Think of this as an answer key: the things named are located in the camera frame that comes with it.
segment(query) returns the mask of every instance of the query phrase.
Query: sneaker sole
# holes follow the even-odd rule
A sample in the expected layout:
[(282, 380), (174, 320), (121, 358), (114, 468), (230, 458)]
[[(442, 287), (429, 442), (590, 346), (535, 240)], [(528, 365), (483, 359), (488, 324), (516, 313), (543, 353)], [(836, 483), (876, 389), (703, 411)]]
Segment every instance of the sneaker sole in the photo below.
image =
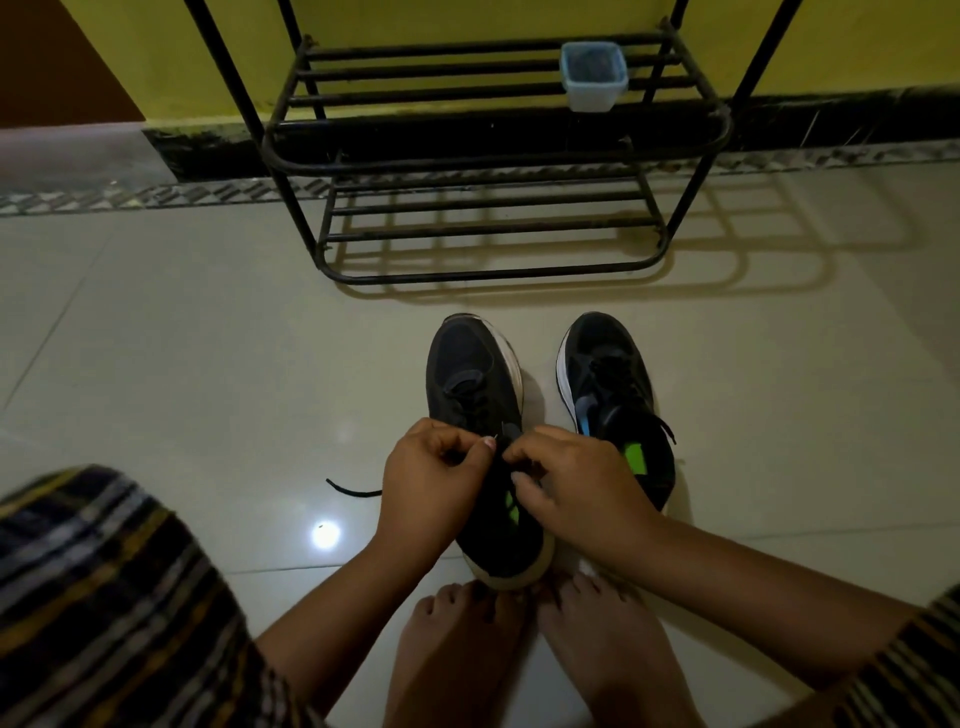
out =
[(540, 554), (537, 556), (537, 560), (525, 571), (522, 571), (516, 576), (490, 576), (474, 564), (466, 554), (464, 554), (464, 561), (467, 562), (467, 566), (470, 567), (473, 575), (491, 589), (497, 592), (515, 592), (519, 589), (529, 587), (546, 574), (550, 568), (550, 564), (553, 563), (553, 552), (555, 549), (556, 539), (554, 539), (552, 533), (544, 528), (543, 546), (540, 547)]
[(560, 390), (560, 399), (564, 401), (564, 406), (570, 414), (570, 419), (573, 420), (573, 426), (576, 428), (577, 434), (582, 435), (584, 433), (580, 431), (580, 425), (577, 423), (577, 416), (574, 413), (570, 380), (566, 375), (566, 356), (564, 356), (564, 353), (566, 352), (566, 340), (570, 337), (570, 328), (566, 330), (564, 340), (560, 343), (560, 350), (557, 352), (557, 389)]
[[(453, 316), (448, 316), (447, 319), (462, 316), (479, 321), (487, 328), (487, 331), (490, 332), (493, 340), (496, 342), (497, 348), (500, 349), (500, 355), (503, 356), (503, 360), (507, 364), (507, 371), (510, 373), (510, 383), (514, 385), (514, 394), (516, 394), (516, 407), (520, 410), (520, 414), (522, 415), (523, 372), (520, 370), (520, 362), (516, 358), (516, 352), (514, 352), (514, 348), (502, 333), (496, 330), (496, 328), (494, 328), (489, 321), (481, 318), (480, 316), (475, 316), (472, 313), (457, 313)], [(473, 572), (473, 575), (491, 589), (498, 592), (512, 592), (517, 589), (523, 589), (524, 587), (530, 586), (546, 573), (547, 569), (550, 568), (551, 562), (553, 562), (553, 553), (555, 548), (556, 546), (553, 534), (544, 530), (543, 545), (540, 548), (540, 554), (538, 554), (537, 559), (525, 571), (522, 571), (516, 576), (510, 577), (490, 576), (483, 569), (474, 564), (470, 557), (466, 554), (464, 554), (464, 561), (467, 562), (467, 566), (470, 567), (470, 571)]]

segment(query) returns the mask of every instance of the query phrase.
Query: tile border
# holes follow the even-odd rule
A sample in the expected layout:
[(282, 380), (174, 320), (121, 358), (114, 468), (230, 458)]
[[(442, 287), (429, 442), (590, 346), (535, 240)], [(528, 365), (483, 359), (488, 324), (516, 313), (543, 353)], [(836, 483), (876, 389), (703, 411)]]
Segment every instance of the tile border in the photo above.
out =
[[(952, 160), (960, 160), (960, 138), (900, 144), (780, 149), (767, 152), (726, 152), (717, 158), (710, 174), (716, 176), (794, 172)], [(683, 177), (693, 171), (695, 163), (694, 159), (652, 162), (644, 166), (651, 177)], [(301, 200), (321, 200), (325, 196), (326, 181), (323, 179), (291, 178), (291, 183)], [(80, 190), (0, 192), (0, 218), (114, 210), (248, 205), (278, 202), (279, 199), (274, 182), (270, 178), (178, 182), (146, 187), (108, 185)]]

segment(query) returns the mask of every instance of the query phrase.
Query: striped clothing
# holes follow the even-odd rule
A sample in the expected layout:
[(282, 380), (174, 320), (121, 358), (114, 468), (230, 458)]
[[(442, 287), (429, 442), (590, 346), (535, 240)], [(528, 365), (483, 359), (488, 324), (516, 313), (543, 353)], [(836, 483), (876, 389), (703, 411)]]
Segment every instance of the striped clothing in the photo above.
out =
[(90, 467), (0, 504), (0, 725), (322, 725), (182, 522)]
[(941, 596), (856, 676), (838, 726), (960, 726), (960, 586)]

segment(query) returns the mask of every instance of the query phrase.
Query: forearm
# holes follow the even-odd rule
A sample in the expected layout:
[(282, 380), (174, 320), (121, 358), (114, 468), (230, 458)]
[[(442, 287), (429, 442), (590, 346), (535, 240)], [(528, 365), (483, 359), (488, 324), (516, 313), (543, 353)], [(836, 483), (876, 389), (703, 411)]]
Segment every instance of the forearm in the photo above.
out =
[(405, 559), (372, 542), (257, 639), (271, 667), (324, 715), (426, 572)]
[(685, 523), (663, 520), (655, 531), (611, 566), (814, 688), (859, 669), (918, 611)]

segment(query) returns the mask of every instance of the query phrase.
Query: translucent blue container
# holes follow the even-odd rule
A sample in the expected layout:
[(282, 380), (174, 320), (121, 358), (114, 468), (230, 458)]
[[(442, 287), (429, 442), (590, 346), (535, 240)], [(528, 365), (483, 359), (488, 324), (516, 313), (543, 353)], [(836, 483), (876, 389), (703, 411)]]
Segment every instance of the translucent blue container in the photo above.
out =
[(606, 40), (564, 43), (560, 73), (567, 103), (584, 113), (609, 111), (629, 83), (623, 51)]

